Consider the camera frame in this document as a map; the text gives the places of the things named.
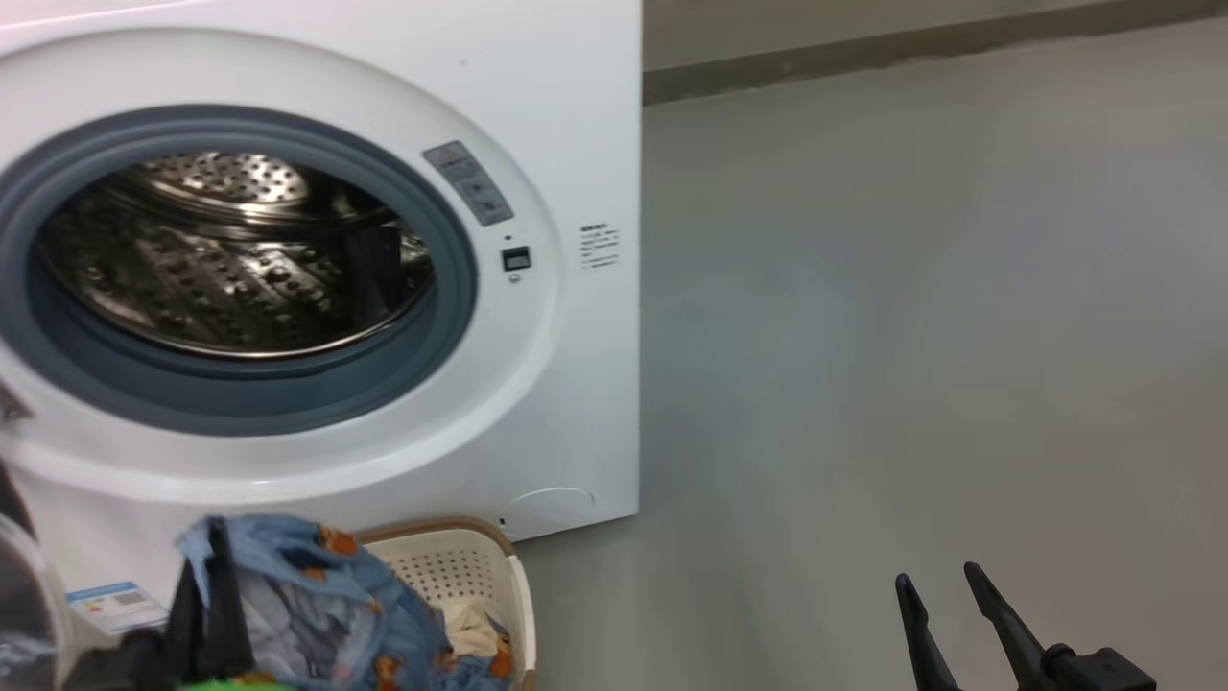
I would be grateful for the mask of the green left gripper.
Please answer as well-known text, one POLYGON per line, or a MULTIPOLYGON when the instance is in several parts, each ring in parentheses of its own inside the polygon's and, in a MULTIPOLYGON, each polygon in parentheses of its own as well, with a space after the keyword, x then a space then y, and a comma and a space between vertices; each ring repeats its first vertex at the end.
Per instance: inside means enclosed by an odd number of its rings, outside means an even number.
POLYGON ((167 621, 167 673, 176 677, 201 677, 198 662, 205 639, 205 673, 212 679, 181 686, 181 691, 290 691, 274 677, 242 677, 254 665, 251 639, 226 520, 209 517, 211 557, 209 573, 208 637, 201 587, 190 561, 181 565, 176 599, 167 621))

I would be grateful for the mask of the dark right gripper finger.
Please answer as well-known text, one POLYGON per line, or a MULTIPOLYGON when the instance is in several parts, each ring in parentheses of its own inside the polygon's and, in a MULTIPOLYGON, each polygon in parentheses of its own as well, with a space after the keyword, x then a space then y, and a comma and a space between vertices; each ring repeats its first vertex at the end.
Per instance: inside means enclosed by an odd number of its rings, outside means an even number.
POLYGON ((1025 621, 1016 609, 1009 606, 1000 589, 993 585, 981 565, 966 561, 963 565, 963 573, 977 600, 982 617, 991 622, 1000 638, 1018 690, 1055 690, 1051 679, 1041 669, 1045 649, 1035 635, 1032 635, 1030 628, 1027 628, 1025 621))
POLYGON ((930 633, 930 612, 919 595, 911 578, 900 573, 895 578, 896 601, 903 612, 903 628, 907 642, 909 663, 915 686, 920 691, 957 691, 955 675, 930 633))

